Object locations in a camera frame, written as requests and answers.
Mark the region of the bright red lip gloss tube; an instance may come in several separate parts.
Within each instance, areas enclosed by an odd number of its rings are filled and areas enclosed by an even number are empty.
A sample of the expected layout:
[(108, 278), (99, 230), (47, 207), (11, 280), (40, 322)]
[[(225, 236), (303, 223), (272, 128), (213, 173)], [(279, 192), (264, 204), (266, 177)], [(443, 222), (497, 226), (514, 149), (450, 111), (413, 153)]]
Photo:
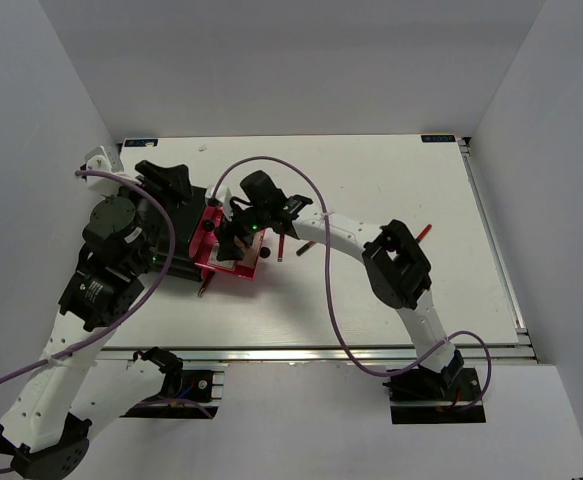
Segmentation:
[(424, 238), (429, 234), (429, 232), (432, 229), (432, 224), (427, 224), (424, 229), (420, 232), (420, 234), (417, 236), (416, 241), (419, 243), (422, 240), (424, 240)]

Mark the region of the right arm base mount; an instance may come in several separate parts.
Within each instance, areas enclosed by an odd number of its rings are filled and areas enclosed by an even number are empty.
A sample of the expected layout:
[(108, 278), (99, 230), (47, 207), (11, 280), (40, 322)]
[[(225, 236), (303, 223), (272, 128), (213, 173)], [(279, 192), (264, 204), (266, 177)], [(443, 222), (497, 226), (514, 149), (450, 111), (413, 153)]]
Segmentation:
[(421, 371), (391, 377), (383, 383), (394, 425), (483, 424), (486, 414), (475, 368), (463, 368), (444, 390)]

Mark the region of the clear multicolour eyeshadow palette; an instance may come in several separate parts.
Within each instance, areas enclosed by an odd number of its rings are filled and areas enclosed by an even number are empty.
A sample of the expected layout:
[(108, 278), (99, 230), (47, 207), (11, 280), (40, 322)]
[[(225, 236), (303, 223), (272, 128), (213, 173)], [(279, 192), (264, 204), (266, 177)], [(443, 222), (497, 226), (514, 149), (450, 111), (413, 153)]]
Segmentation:
[(241, 262), (243, 264), (255, 263), (257, 261), (257, 259), (259, 258), (260, 249), (262, 247), (262, 242), (263, 233), (257, 232), (254, 235), (252, 244), (250, 246), (247, 246), (246, 244), (243, 244), (241, 246), (241, 250), (243, 252), (243, 258)]

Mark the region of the blue logo sticker left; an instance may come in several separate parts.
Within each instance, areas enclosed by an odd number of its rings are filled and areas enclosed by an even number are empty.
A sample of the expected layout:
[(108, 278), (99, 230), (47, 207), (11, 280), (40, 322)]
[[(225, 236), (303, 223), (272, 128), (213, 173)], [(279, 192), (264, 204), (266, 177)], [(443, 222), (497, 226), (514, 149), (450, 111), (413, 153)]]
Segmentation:
[(151, 148), (158, 145), (155, 138), (126, 139), (123, 143), (124, 148)]

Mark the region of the black drawer organizer box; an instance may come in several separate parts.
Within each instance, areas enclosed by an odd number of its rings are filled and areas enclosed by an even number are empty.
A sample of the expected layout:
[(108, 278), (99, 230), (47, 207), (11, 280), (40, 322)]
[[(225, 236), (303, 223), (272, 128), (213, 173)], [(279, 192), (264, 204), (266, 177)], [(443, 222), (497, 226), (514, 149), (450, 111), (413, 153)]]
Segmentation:
[[(202, 281), (202, 269), (189, 255), (189, 247), (206, 209), (205, 189), (192, 187), (192, 198), (178, 205), (162, 205), (169, 214), (175, 231), (174, 258), (168, 275), (193, 282)], [(138, 213), (147, 227), (147, 253), (145, 257), (152, 272), (159, 272), (166, 260), (170, 235), (163, 216), (146, 200), (138, 202)]]

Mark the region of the red lip gloss under tray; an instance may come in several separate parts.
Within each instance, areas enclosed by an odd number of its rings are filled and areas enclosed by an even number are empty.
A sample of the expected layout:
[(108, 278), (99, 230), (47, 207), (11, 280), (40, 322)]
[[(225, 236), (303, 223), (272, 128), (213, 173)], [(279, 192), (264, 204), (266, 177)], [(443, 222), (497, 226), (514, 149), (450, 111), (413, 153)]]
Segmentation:
[(209, 271), (206, 276), (204, 277), (202, 284), (197, 292), (197, 297), (202, 298), (206, 291), (208, 290), (210, 283), (214, 279), (215, 273), (213, 271)]

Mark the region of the pink drawer tray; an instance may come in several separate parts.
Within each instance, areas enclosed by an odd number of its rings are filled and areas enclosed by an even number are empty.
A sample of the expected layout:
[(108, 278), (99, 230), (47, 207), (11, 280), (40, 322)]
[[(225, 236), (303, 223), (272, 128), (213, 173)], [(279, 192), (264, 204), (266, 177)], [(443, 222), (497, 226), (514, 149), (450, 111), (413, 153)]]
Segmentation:
[(220, 209), (206, 207), (202, 218), (189, 245), (189, 257), (194, 265), (201, 270), (202, 280), (209, 271), (215, 274), (226, 274), (242, 280), (252, 280), (255, 277), (258, 261), (243, 264), (241, 246), (250, 246), (257, 231), (246, 236), (247, 243), (238, 237), (232, 241), (221, 230), (225, 224), (225, 217)]

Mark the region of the blue logo sticker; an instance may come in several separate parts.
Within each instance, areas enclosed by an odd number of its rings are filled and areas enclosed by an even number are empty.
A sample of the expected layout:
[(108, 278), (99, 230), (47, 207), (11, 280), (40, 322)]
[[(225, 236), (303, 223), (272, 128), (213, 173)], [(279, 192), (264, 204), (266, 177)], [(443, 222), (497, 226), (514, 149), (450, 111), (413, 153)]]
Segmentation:
[(420, 136), (423, 143), (455, 143), (454, 135), (445, 134), (422, 134)]
[(151, 148), (158, 145), (155, 138), (126, 139), (123, 143), (124, 148)]

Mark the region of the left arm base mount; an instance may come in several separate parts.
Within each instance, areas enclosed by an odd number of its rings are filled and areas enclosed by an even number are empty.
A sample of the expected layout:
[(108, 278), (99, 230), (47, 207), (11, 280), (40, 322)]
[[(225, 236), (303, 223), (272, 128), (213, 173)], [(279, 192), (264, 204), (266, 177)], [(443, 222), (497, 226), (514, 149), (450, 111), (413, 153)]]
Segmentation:
[(178, 377), (131, 408), (123, 418), (192, 420), (213, 419), (223, 397), (225, 370), (185, 366)]

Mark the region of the orange lip gloss black cap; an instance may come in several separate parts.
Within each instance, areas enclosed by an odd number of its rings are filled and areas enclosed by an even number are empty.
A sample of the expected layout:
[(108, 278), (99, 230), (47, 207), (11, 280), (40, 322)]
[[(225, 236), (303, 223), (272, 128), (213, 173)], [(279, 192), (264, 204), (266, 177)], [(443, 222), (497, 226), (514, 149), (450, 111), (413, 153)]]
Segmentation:
[(296, 255), (298, 257), (306, 254), (313, 246), (315, 246), (316, 243), (313, 241), (309, 241), (307, 243), (305, 243), (303, 246), (301, 246), (297, 251), (296, 251)]

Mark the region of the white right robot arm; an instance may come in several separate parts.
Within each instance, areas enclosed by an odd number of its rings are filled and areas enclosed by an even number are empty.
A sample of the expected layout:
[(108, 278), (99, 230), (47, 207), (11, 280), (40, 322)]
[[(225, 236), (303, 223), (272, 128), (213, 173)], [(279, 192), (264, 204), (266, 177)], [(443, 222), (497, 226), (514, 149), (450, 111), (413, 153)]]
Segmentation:
[(353, 258), (364, 266), (376, 298), (403, 322), (420, 361), (424, 390), (443, 399), (457, 389), (464, 361), (435, 310), (431, 264), (403, 222), (377, 225), (331, 213), (322, 200), (285, 195), (262, 170), (240, 186), (246, 201), (220, 184), (205, 193), (208, 205), (222, 211), (215, 229), (219, 261), (242, 260), (256, 234), (267, 229)]

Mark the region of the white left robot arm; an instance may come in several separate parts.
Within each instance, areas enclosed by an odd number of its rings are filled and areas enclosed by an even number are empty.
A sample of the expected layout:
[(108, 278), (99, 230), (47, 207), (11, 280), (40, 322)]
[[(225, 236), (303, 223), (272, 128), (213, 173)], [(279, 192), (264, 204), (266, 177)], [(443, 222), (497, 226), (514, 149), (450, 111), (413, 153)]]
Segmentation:
[(182, 360), (152, 347), (135, 353), (103, 390), (76, 398), (103, 346), (167, 276), (177, 249), (174, 215), (193, 197), (185, 165), (142, 161), (135, 170), (136, 179), (117, 169), (79, 173), (116, 191), (83, 228), (76, 269), (40, 359), (12, 374), (29, 378), (0, 418), (0, 454), (24, 479), (66, 478), (104, 427), (139, 404), (178, 398), (185, 385)]

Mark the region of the aluminium table edge rail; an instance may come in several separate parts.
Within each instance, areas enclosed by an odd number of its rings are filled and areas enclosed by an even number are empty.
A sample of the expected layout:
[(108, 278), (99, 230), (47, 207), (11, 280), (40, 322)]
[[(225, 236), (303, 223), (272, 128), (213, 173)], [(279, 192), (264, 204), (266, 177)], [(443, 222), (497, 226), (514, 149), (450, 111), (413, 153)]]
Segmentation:
[[(536, 363), (535, 351), (529, 343), (505, 346), (490, 346), (494, 362), (515, 364)], [(341, 349), (239, 349), (239, 350), (176, 350), (172, 352), (191, 362), (309, 362), (348, 361)], [(353, 355), (363, 363), (409, 362), (415, 359), (413, 348), (368, 348), (353, 349)]]

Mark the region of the dark red lip gloss tube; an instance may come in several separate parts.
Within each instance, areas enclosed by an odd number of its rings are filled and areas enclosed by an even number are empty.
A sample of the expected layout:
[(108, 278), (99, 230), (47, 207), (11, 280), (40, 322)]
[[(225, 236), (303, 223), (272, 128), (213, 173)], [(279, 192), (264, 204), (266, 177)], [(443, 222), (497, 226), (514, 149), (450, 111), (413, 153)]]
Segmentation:
[(278, 240), (277, 261), (282, 262), (284, 259), (285, 235), (280, 234)]

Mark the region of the blue logo sticker right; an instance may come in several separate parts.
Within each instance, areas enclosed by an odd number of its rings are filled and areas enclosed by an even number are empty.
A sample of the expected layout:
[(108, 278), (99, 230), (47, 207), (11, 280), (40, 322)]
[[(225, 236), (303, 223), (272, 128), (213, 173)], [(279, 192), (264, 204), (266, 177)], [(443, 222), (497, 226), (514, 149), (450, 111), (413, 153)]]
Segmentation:
[(420, 136), (423, 143), (455, 143), (454, 135), (445, 134), (422, 134)]

